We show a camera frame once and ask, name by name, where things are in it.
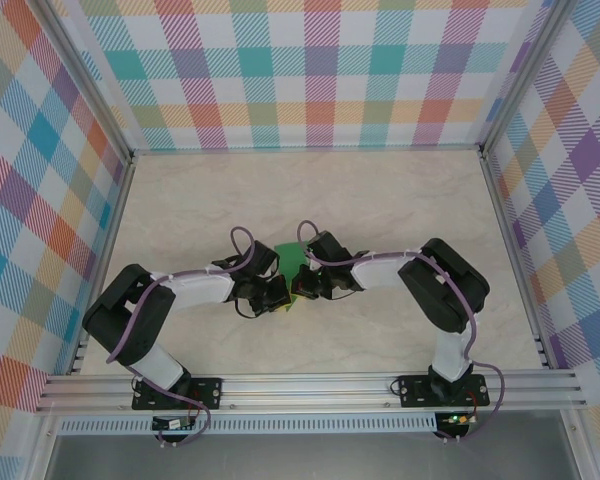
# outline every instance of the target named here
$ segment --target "table surface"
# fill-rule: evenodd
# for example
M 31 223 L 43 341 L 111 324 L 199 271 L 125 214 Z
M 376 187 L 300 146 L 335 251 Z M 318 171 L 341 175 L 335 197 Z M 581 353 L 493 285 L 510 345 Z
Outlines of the table surface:
M 175 272 L 232 255 L 234 225 L 270 247 L 292 242 L 303 219 L 352 252 L 444 239 L 491 285 L 472 357 L 541 368 L 473 151 L 141 157 L 106 283 L 130 263 Z M 158 342 L 200 374 L 417 371 L 430 365 L 435 335 L 406 289 L 375 289 L 338 302 L 301 299 L 254 320 L 232 304 L 201 305 L 169 315 Z M 121 372 L 106 356 L 90 341 L 82 373 Z

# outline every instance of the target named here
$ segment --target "green object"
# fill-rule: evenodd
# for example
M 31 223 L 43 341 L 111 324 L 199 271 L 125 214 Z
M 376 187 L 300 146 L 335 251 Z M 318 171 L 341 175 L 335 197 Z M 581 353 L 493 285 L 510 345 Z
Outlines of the green object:
M 308 265 L 309 261 L 304 255 L 304 250 L 298 242 L 283 243 L 273 247 L 274 251 L 280 255 L 280 264 L 278 265 L 278 273 L 284 275 L 287 281 L 287 289 L 291 291 L 291 280 L 298 274 L 300 265 Z M 287 305 L 287 312 L 296 301 L 297 295 L 291 295 L 291 303 Z

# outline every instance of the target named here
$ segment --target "purple cable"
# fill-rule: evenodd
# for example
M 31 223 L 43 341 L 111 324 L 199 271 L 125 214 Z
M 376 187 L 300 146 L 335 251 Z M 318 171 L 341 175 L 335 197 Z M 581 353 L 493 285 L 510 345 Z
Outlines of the purple cable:
M 498 374 L 498 377 L 500 377 L 500 395 L 498 397 L 498 401 L 496 402 L 495 407 L 493 408 L 493 411 L 487 417 L 487 419 L 482 423 L 482 425 L 480 426 L 480 428 L 478 430 L 475 430 L 472 433 L 465 435 L 464 438 L 473 436 L 476 433 L 478 433 L 480 430 L 482 430 L 484 428 L 484 426 L 491 421 L 491 419 L 495 416 L 495 414 L 498 413 L 498 411 L 500 410 L 500 407 L 502 406 L 502 402 L 504 401 L 504 391 L 505 391 L 504 375 L 502 374 L 502 370 L 500 370 L 495 365 L 491 365 L 489 363 L 476 362 L 475 360 L 471 360 L 471 358 L 469 358 L 469 352 L 471 351 L 471 347 L 473 347 L 473 344 L 476 341 L 478 325 L 476 323 L 476 318 L 473 315 L 473 311 L 471 310 L 471 307 L 469 306 L 469 302 L 467 302 L 466 297 L 463 295 L 462 291 L 460 290 L 460 288 L 458 288 L 456 283 L 447 274 L 447 272 L 445 272 L 442 269 L 442 267 L 440 267 L 440 265 L 438 265 L 436 262 L 431 260 L 429 257 L 422 255 L 421 253 L 418 253 L 418 252 L 409 252 L 409 251 L 379 253 L 379 254 L 371 255 L 371 257 L 366 256 L 366 257 L 352 258 L 351 260 L 343 260 L 341 262 L 328 262 L 326 260 L 320 260 L 312 252 L 309 251 L 309 249 L 307 248 L 307 246 L 304 244 L 304 242 L 302 240 L 302 235 L 301 235 L 302 227 L 304 227 L 305 225 L 311 226 L 313 228 L 313 230 L 315 231 L 316 235 L 318 233 L 320 233 L 320 230 L 318 229 L 318 226 L 315 223 L 313 223 L 311 220 L 303 220 L 298 225 L 298 229 L 296 231 L 296 237 L 298 239 L 298 243 L 304 250 L 305 255 L 307 257 L 309 257 L 310 259 L 314 260 L 315 262 L 319 263 L 320 265 L 324 265 L 326 267 L 342 267 L 344 265 L 353 265 L 354 263 L 368 262 L 368 261 L 371 261 L 376 258 L 413 257 L 413 258 L 417 258 L 417 259 L 425 262 L 427 265 L 429 265 L 431 268 L 433 268 L 436 271 L 436 273 L 438 273 L 442 278 L 444 278 L 444 281 L 449 285 L 449 287 L 451 288 L 453 293 L 456 294 L 456 297 L 458 297 L 458 300 L 462 304 L 462 308 L 464 308 L 465 313 L 469 317 L 469 323 L 471 324 L 471 338 L 469 339 L 469 342 L 467 343 L 467 346 L 464 349 L 464 358 L 466 360 L 473 362 L 473 364 L 477 365 L 478 367 L 490 368 L 490 369 L 494 370 L 496 372 L 496 374 Z
M 187 436 L 187 438 L 185 438 L 184 440 L 181 440 L 178 443 L 174 443 L 173 446 L 174 447 L 179 447 L 181 445 L 186 445 L 188 443 L 193 442 L 194 440 L 196 440 L 197 438 L 199 438 L 204 431 L 209 428 L 209 426 L 211 425 L 211 412 L 209 411 L 209 409 L 207 408 L 207 406 L 204 403 L 198 402 L 192 398 L 188 398 L 188 397 L 183 397 L 182 395 L 178 395 L 177 393 L 173 393 L 170 392 L 169 390 L 166 390 L 158 385 L 156 385 L 155 383 L 153 383 L 151 380 L 148 380 L 147 378 L 144 378 L 139 372 L 137 372 L 136 370 L 134 370 L 131 367 L 127 367 L 127 369 L 133 373 L 134 375 L 136 375 L 137 377 L 141 378 L 142 381 L 144 383 L 146 383 L 147 385 L 149 385 L 151 388 L 153 388 L 154 390 L 157 390 L 158 392 L 162 393 L 163 395 L 166 395 L 168 397 L 174 398 L 176 400 L 180 400 L 181 402 L 186 402 L 190 405 L 193 405 L 196 408 L 199 408 L 200 410 L 204 410 L 204 412 L 207 414 L 207 418 L 204 422 L 204 425 L 202 425 L 202 428 L 194 433 L 193 435 L 189 435 Z M 158 440 L 160 440 L 163 444 L 166 442 L 164 438 L 162 438 L 162 430 L 158 432 Z
M 164 277 L 160 277 L 157 280 L 155 280 L 152 284 L 150 284 L 146 288 L 146 290 L 144 292 L 142 292 L 142 295 L 140 296 L 140 299 L 138 300 L 138 303 L 136 304 L 136 308 L 133 310 L 133 313 L 131 314 L 131 318 L 129 319 L 129 322 L 127 323 L 127 327 L 124 329 L 124 333 L 120 337 L 120 341 L 116 345 L 116 348 L 113 349 L 113 351 L 107 358 L 107 363 L 113 362 L 118 357 L 118 355 L 120 354 L 122 349 L 124 348 L 125 344 L 127 343 L 127 340 L 129 339 L 129 335 L 131 335 L 133 326 L 135 325 L 136 320 L 138 319 L 138 314 L 140 313 L 140 310 L 142 310 L 142 306 L 144 305 L 144 302 L 147 300 L 147 297 L 149 296 L 149 294 L 158 285 L 160 285 L 163 282 L 166 282 L 170 278 L 182 278 L 182 277 L 195 276 L 195 275 L 226 275 L 228 273 L 233 273 L 237 270 L 240 270 L 241 268 L 245 267 L 251 261 L 251 259 L 253 258 L 253 253 L 255 252 L 255 249 L 256 249 L 256 243 L 253 238 L 253 235 L 251 235 L 251 232 L 244 227 L 240 227 L 240 226 L 233 227 L 231 229 L 230 236 L 231 236 L 231 241 L 234 244 L 234 246 L 236 245 L 236 243 L 235 243 L 235 239 L 233 238 L 233 236 L 234 236 L 234 233 L 238 230 L 246 233 L 247 236 L 249 237 L 249 241 L 251 242 L 251 247 L 249 248 L 249 253 L 247 254 L 247 258 L 239 265 L 236 265 L 231 268 L 227 268 L 226 270 L 218 270 L 218 271 L 214 271 L 214 270 L 207 271 L 204 269 L 184 270 L 182 272 L 177 272 L 172 275 L 165 275 Z

